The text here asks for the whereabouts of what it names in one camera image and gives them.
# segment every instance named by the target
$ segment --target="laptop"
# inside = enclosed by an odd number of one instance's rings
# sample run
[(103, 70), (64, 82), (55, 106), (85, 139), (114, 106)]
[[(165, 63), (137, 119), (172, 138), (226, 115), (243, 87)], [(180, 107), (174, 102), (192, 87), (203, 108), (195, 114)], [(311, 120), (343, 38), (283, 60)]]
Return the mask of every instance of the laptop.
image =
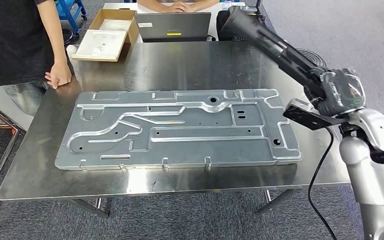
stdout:
[(206, 41), (210, 12), (135, 14), (144, 43)]

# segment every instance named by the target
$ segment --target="cardboard box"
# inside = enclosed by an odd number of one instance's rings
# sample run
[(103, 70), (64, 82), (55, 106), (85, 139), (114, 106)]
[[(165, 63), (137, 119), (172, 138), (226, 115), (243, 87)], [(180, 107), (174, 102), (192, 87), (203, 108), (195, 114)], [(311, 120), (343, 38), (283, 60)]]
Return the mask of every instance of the cardboard box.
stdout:
[[(73, 59), (84, 61), (117, 62), (119, 60), (120, 53), (122, 51), (128, 52), (129, 49), (133, 47), (133, 45), (136, 43), (136, 40), (138, 38), (139, 30), (135, 21), (135, 13), (136, 11), (132, 10), (101, 9), (88, 28), (88, 30), (93, 31), (86, 32), (88, 39), (83, 38), (76, 54), (73, 55)], [(104, 23), (108, 23), (108, 20), (126, 20), (131, 21), (131, 23), (128, 30), (126, 31), (126, 34), (123, 34), (121, 31), (116, 30), (108, 31), (100, 29)], [(97, 49), (98, 53), (96, 53), (96, 47), (93, 46), (94, 40), (92, 40), (91, 38), (93, 38), (92, 35), (97, 37), (99, 36), (99, 34), (102, 34), (104, 38), (105, 35), (109, 36), (109, 38), (112, 38), (110, 39), (110, 41), (112, 42), (106, 45), (106, 47), (110, 46), (111, 49), (114, 49), (114, 56), (100, 56), (99, 49)]]

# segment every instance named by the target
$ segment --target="sheet metal plate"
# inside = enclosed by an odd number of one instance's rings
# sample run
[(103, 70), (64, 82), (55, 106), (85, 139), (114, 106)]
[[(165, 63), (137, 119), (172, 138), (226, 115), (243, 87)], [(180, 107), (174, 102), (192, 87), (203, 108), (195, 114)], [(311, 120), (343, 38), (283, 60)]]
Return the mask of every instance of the sheet metal plate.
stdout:
[(275, 89), (79, 95), (55, 166), (63, 170), (290, 164), (298, 142)]

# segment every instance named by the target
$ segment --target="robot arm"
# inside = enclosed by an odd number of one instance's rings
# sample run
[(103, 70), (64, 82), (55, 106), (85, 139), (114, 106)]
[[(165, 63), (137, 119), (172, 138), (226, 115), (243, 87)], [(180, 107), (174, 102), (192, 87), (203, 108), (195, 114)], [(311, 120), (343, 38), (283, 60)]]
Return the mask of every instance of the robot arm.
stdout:
[(303, 85), (311, 104), (294, 99), (283, 115), (311, 130), (339, 125), (339, 150), (360, 205), (364, 239), (384, 240), (384, 115), (365, 108), (356, 73), (316, 66), (238, 7), (229, 8), (229, 13), (224, 28), (252, 42)]

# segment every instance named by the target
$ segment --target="gray carpet floor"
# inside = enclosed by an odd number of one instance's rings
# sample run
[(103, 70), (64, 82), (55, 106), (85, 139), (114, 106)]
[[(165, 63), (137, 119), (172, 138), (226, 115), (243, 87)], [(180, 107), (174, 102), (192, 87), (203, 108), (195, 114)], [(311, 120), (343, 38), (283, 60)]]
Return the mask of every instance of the gray carpet floor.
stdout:
[[(83, 0), (89, 16), (87, 21), (78, 20), (81, 36), (103, 2)], [(10, 138), (9, 130), (0, 129), (0, 156)], [(3, 172), (14, 155), (12, 152)], [(338, 239), (363, 238), (358, 206), (349, 187), (316, 188), (313, 196)], [(101, 219), (62, 200), (0, 202), (0, 240), (331, 239), (305, 191), (268, 213), (258, 213), (264, 203), (262, 191), (106, 198), (103, 208), (110, 215)]]

